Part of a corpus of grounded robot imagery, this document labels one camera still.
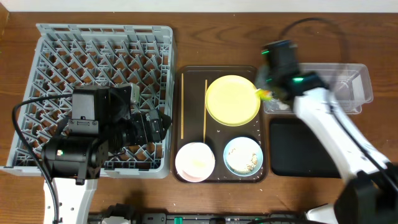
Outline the green snack wrapper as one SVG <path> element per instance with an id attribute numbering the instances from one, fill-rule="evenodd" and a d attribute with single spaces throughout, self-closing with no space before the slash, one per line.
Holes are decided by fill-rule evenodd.
<path id="1" fill-rule="evenodd" d="M 272 92 L 270 90 L 257 89 L 256 95 L 262 101 L 271 101 L 273 99 Z"/>

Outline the pink bowl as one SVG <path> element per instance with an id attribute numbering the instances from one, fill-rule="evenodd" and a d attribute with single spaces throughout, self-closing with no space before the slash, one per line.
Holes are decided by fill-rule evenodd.
<path id="1" fill-rule="evenodd" d="M 215 156 L 205 143 L 191 142 L 178 151 L 175 168 L 183 180 L 202 182 L 212 174 L 215 168 Z"/>

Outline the wooden chopstick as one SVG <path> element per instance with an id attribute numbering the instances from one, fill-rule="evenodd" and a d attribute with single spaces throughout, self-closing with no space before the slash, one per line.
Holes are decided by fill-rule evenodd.
<path id="1" fill-rule="evenodd" d="M 184 138 L 184 74 L 181 73 L 181 105 L 180 105 L 180 121 L 181 121 L 181 126 L 180 126 L 180 139 Z"/>
<path id="2" fill-rule="evenodd" d="M 206 116 L 207 116 L 207 108 L 206 108 L 206 92 L 208 89 L 208 80 L 205 80 L 205 91 L 204 91 L 204 108 L 203 108 L 203 143 L 206 142 Z"/>

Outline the light blue bowl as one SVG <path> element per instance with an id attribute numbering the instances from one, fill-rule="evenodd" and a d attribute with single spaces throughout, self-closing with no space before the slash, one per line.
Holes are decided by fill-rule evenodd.
<path id="1" fill-rule="evenodd" d="M 237 137 L 225 146 L 223 160 L 232 174 L 250 177 L 262 169 L 264 154 L 258 141 L 248 137 Z"/>

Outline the rice waste pile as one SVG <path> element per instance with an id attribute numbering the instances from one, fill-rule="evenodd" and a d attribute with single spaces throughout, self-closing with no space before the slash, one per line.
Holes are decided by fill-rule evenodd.
<path id="1" fill-rule="evenodd" d="M 233 171 L 239 174 L 248 174 L 257 166 L 257 155 L 251 149 L 232 148 L 226 161 Z"/>

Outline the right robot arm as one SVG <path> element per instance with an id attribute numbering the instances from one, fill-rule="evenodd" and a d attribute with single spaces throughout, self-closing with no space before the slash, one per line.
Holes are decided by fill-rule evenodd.
<path id="1" fill-rule="evenodd" d="M 289 105 L 316 135 L 345 187 L 336 202 L 306 212 L 308 223 L 397 223 L 397 166 L 349 119 L 317 72 L 303 72 L 289 40 L 265 45 L 256 85 Z"/>

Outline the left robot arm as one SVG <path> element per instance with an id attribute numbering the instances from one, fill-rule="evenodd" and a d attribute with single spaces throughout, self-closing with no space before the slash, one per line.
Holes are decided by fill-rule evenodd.
<path id="1" fill-rule="evenodd" d="M 45 144 L 59 223 L 86 223 L 101 168 L 109 154 L 128 146 L 162 142 L 172 124 L 158 109 L 132 113 L 133 85 L 78 86 L 72 93 L 72 117 Z"/>

